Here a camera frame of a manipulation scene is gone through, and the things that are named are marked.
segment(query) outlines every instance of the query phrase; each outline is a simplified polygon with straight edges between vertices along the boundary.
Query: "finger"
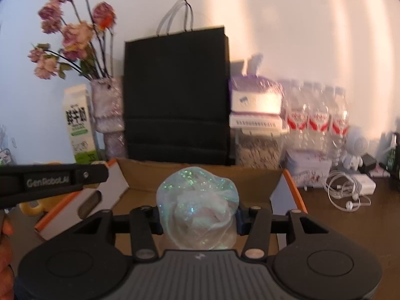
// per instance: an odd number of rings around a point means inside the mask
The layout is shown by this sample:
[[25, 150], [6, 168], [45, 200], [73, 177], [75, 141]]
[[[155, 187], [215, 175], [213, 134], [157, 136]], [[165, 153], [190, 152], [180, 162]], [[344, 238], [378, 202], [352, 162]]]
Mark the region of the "finger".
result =
[[0, 297], [0, 300], [14, 300], [14, 291], [9, 291], [6, 295]]
[[0, 272], [0, 299], [8, 295], [14, 286], [14, 274], [11, 267], [6, 267]]
[[0, 243], [0, 272], [3, 271], [13, 260], [10, 240], [3, 236]]
[[3, 233], [10, 236], [14, 233], [13, 226], [11, 225], [11, 222], [8, 217], [4, 218], [3, 222]]

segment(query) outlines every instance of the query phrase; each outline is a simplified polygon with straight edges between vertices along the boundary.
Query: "power adapter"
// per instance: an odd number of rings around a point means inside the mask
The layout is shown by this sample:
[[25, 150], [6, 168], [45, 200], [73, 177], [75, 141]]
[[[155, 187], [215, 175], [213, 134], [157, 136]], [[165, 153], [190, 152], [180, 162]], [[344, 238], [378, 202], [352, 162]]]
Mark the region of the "power adapter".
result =
[[372, 195], [374, 193], [377, 185], [366, 174], [354, 174], [351, 175], [351, 178], [356, 182], [358, 195]]

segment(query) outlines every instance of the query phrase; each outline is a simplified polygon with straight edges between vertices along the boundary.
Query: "glittery vase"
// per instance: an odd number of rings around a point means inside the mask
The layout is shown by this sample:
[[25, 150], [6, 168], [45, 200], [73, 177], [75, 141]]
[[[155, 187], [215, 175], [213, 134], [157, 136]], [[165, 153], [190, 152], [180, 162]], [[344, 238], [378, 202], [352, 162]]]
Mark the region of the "glittery vase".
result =
[[128, 157], [123, 132], [104, 133], [104, 146], [107, 160]]
[[228, 249], [237, 238], [235, 184], [199, 168], [182, 169], [157, 190], [164, 232], [178, 249]]
[[95, 130], [100, 133], [125, 129], [121, 78], [96, 79], [90, 82]]

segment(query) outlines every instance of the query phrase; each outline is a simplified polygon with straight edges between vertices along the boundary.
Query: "red label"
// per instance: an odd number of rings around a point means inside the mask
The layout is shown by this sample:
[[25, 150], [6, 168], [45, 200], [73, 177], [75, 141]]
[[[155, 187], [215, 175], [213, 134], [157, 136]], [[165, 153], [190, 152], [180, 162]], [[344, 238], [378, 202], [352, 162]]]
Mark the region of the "red label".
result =
[[330, 127], [332, 134], [346, 135], [348, 130], [349, 120], [347, 118], [343, 118], [342, 116], [334, 116], [332, 118], [332, 124]]
[[316, 112], [309, 117], [309, 129], [316, 132], [326, 132], [329, 126], [329, 114]]
[[304, 130], [307, 127], [308, 116], [305, 112], [292, 111], [287, 113], [287, 124], [291, 130]]

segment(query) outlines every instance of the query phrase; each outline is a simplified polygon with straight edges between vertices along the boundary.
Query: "white robot figurine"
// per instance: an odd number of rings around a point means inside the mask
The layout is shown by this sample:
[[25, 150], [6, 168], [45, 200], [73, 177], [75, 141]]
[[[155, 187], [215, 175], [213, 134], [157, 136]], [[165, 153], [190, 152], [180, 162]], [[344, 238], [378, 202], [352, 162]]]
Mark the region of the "white robot figurine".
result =
[[361, 158], [367, 152], [368, 140], [359, 127], [351, 127], [347, 134], [343, 155], [340, 157], [343, 167], [357, 171], [363, 165]]

